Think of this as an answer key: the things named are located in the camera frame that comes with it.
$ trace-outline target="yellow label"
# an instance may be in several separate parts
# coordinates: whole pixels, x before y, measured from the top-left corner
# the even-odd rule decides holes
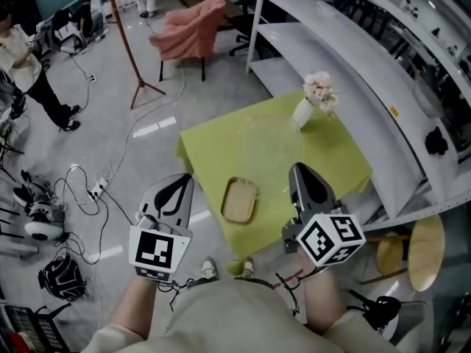
[[[399,113],[397,112],[396,107],[391,106],[389,109],[391,110],[391,113],[392,115],[394,115],[395,118],[399,116]]]

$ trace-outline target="white shoe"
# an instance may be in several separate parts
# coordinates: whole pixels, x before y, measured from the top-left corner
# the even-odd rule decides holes
[[[201,267],[201,277],[205,279],[212,279],[218,277],[218,270],[216,263],[212,257],[206,257]]]
[[[253,260],[251,257],[248,257],[244,261],[244,272],[242,272],[240,277],[243,277],[245,279],[251,279],[253,278]]]

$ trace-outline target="beige shirt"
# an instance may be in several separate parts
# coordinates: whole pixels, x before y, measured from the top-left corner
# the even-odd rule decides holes
[[[20,25],[10,29],[10,36],[0,37],[0,68],[15,83],[16,87],[26,93],[36,82],[41,72],[41,64],[36,56],[31,54],[21,68],[12,68],[13,63],[22,58],[28,51],[26,41],[28,36]]]
[[[143,341],[110,325],[94,335],[83,353],[399,352],[358,313],[347,312],[324,336],[316,335],[264,285],[221,280],[198,285],[181,297],[164,336]]]

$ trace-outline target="shoe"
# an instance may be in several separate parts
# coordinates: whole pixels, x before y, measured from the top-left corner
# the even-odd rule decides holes
[[[245,279],[251,279],[253,278],[253,259],[251,257],[248,257],[244,261],[244,272],[242,272],[240,277],[243,277]]]
[[[219,277],[216,263],[212,257],[206,257],[201,267],[201,278],[212,279],[214,277]]]
[[[68,126],[66,128],[64,128],[64,131],[65,132],[75,131],[79,127],[80,127],[80,122],[79,121],[69,121]]]
[[[71,111],[70,111],[68,117],[74,116],[74,115],[77,114],[79,111],[80,111],[80,106],[79,106],[78,104],[76,104],[75,106],[71,107]]]

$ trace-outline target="wooden tray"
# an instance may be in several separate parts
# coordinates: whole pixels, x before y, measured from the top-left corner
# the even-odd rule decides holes
[[[222,216],[232,222],[248,222],[252,217],[256,197],[257,187],[253,182],[236,176],[230,178],[222,198]]]

